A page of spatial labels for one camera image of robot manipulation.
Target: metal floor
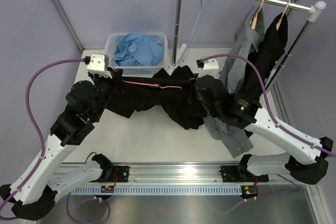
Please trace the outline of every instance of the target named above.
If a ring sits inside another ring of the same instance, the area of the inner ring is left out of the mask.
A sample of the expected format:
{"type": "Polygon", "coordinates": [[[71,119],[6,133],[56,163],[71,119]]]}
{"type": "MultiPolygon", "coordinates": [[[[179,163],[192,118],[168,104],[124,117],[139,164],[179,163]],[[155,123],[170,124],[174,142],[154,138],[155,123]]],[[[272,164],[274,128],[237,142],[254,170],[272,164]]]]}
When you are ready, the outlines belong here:
{"type": "MultiPolygon", "coordinates": [[[[288,185],[261,185],[259,194],[292,189],[288,185]]],[[[72,196],[71,214],[79,221],[95,221],[103,210],[103,203],[86,202],[76,208],[87,196],[72,196]]],[[[237,224],[237,223],[317,223],[308,193],[305,190],[247,202],[229,214],[242,201],[239,196],[112,196],[108,199],[111,214],[101,223],[112,224],[237,224]]],[[[63,198],[39,224],[73,223],[66,215],[63,198]]]]}

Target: white work surface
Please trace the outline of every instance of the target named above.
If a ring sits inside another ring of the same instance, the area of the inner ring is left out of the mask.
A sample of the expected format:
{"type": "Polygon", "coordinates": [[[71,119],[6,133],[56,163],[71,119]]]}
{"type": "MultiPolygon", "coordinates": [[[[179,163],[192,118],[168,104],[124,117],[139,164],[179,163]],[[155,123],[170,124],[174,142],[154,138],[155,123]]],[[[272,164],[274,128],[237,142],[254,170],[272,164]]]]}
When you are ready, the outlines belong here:
{"type": "MultiPolygon", "coordinates": [[[[199,72],[196,59],[225,54],[229,50],[229,48],[191,49],[188,58],[180,66],[188,65],[193,72],[199,72]]],[[[89,56],[93,52],[103,53],[103,50],[85,50],[82,56],[89,56]]],[[[218,59],[220,69],[224,61],[225,58],[218,59]]],[[[83,63],[79,65],[75,82],[80,80],[90,80],[86,65],[83,63]]],[[[276,115],[271,97],[270,105],[276,115]]],[[[225,145],[211,137],[205,125],[201,125],[198,130],[183,129],[168,117],[161,106],[155,106],[148,111],[134,112],[129,119],[105,110],[101,121],[94,126],[96,128],[65,162],[84,162],[91,152],[102,153],[112,162],[155,163],[239,161],[243,155],[232,158],[225,145]]],[[[254,147],[247,153],[271,155],[284,152],[257,134],[253,134],[250,140],[254,147]]]]}

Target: gray wall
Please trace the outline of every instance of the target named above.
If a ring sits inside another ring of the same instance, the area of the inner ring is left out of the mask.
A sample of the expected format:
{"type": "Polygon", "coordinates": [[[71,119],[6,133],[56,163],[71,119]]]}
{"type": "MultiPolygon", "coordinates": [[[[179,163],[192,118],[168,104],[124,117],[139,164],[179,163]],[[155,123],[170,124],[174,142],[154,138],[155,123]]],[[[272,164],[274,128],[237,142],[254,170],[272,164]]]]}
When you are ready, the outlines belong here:
{"type": "MultiPolygon", "coordinates": [[[[111,33],[129,31],[165,33],[171,46],[176,0],[60,1],[87,48],[103,47],[111,33]]],[[[251,0],[218,0],[195,47],[231,46],[235,29],[250,7],[257,4],[251,0]]],[[[199,7],[200,0],[183,0],[180,44],[188,42],[199,7]]],[[[266,25],[282,10],[265,5],[266,25]]]]}
{"type": "MultiPolygon", "coordinates": [[[[40,150],[25,107],[29,79],[48,63],[80,56],[50,0],[0,0],[0,6],[2,185],[15,181],[40,150]]],[[[76,70],[77,63],[57,66],[33,84],[31,108],[44,136],[66,104],[65,94],[76,70]]],[[[2,215],[9,217],[12,213],[7,209],[2,215]]]]}
{"type": "MultiPolygon", "coordinates": [[[[320,0],[300,0],[302,3],[317,1],[320,0]]],[[[336,0],[323,1],[327,3],[325,11],[288,62],[279,85],[292,125],[311,135],[328,136],[336,141],[336,0]]],[[[293,12],[289,29],[297,34],[305,18],[301,13],[293,12]]],[[[328,161],[328,174],[321,185],[336,220],[336,161],[332,158],[328,161]]]]}

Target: laundry basket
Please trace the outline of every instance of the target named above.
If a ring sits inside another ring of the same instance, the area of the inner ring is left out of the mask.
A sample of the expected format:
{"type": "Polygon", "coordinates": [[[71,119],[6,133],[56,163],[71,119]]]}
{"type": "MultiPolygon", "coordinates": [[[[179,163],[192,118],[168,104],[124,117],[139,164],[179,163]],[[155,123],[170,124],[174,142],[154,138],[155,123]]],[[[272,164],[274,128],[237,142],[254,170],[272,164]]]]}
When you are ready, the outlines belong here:
{"type": "MultiPolygon", "coordinates": [[[[109,61],[114,57],[114,52],[115,52],[115,47],[117,46],[116,44],[116,38],[123,38],[126,36],[128,33],[122,33],[122,34],[111,34],[105,44],[105,55],[109,56],[109,61]]],[[[156,66],[141,66],[141,67],[120,67],[120,66],[115,66],[115,68],[121,68],[123,69],[123,74],[154,74],[157,73],[160,69],[164,68],[166,63],[167,63],[167,36],[166,34],[162,33],[143,33],[149,36],[152,36],[154,38],[158,38],[161,41],[160,46],[163,48],[163,56],[161,60],[156,64],[156,66]]]]}

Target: wire hanger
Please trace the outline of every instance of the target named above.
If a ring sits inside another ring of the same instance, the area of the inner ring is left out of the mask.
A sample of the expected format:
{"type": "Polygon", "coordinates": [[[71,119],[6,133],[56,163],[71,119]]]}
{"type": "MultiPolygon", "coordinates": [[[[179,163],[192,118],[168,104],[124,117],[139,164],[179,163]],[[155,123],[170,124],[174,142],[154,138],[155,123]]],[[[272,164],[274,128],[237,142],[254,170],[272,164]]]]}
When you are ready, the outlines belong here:
{"type": "Polygon", "coordinates": [[[201,0],[201,5],[200,5],[200,7],[199,7],[198,16],[197,16],[197,19],[196,19],[196,22],[195,22],[193,31],[191,32],[189,42],[188,42],[187,47],[186,47],[186,49],[184,50],[184,52],[183,52],[183,54],[182,54],[182,56],[181,56],[181,58],[180,58],[180,61],[184,62],[185,59],[187,58],[187,55],[188,55],[190,49],[193,47],[194,42],[195,42],[195,40],[196,40],[198,34],[199,34],[200,31],[202,30],[202,27],[203,27],[203,25],[205,24],[206,20],[208,19],[209,14],[212,12],[213,7],[214,7],[214,4],[216,3],[216,1],[217,1],[217,0],[208,0],[205,4],[203,4],[203,0],[201,0]],[[205,16],[203,22],[201,23],[201,26],[200,26],[199,29],[196,31],[195,29],[196,29],[196,26],[197,26],[197,24],[198,24],[199,17],[201,16],[201,13],[202,13],[202,11],[204,10],[204,8],[205,8],[207,5],[209,5],[209,4],[211,4],[211,7],[210,7],[209,11],[207,12],[207,14],[206,14],[206,16],[205,16]]]}
{"type": "Polygon", "coordinates": [[[291,1],[292,1],[292,0],[289,0],[289,1],[288,1],[287,5],[286,5],[286,7],[285,7],[284,12],[281,14],[281,17],[280,17],[280,19],[279,19],[278,22],[277,22],[277,30],[278,30],[279,27],[280,27],[282,18],[283,18],[283,16],[285,15],[285,13],[286,13],[286,11],[287,11],[287,8],[288,8],[288,6],[289,6],[289,3],[290,3],[291,1]]]}
{"type": "Polygon", "coordinates": [[[265,0],[261,1],[259,8],[257,9],[256,13],[254,13],[254,17],[253,17],[252,24],[251,24],[251,28],[254,30],[256,29],[258,14],[261,11],[261,8],[263,7],[264,1],[265,0]]]}

